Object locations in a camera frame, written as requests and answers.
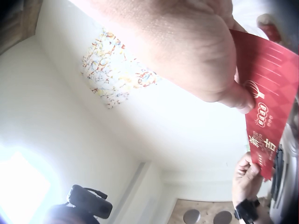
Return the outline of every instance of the hand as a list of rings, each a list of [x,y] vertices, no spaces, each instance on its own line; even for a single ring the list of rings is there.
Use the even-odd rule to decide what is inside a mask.
[[[248,200],[256,200],[262,185],[263,177],[259,174],[260,166],[253,164],[250,153],[246,153],[238,162],[233,178],[233,204]]]
[[[231,0],[71,1],[160,76],[207,102],[242,113],[254,107],[249,92],[234,80],[229,29],[245,30],[232,16]]]

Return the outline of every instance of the red envelope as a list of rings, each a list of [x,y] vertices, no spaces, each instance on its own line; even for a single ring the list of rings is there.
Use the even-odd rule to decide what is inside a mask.
[[[237,51],[240,84],[255,99],[245,115],[253,163],[272,177],[279,141],[298,91],[298,55],[263,38],[231,30]]]

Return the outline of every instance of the wristwatch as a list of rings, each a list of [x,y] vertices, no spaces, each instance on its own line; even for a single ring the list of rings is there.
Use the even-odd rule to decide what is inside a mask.
[[[246,224],[252,224],[258,219],[257,207],[260,205],[258,200],[249,201],[245,199],[237,205],[235,217],[237,220],[243,219]]]

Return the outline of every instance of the black camera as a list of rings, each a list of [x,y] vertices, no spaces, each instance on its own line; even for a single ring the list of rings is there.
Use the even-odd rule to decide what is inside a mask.
[[[74,185],[67,195],[68,203],[102,219],[107,219],[112,211],[112,204],[106,201],[107,195],[91,189]]]

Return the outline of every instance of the sunlight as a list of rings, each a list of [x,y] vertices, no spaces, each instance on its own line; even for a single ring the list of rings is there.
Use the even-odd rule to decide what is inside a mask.
[[[9,224],[28,224],[50,189],[50,182],[20,152],[0,162],[0,211]]]

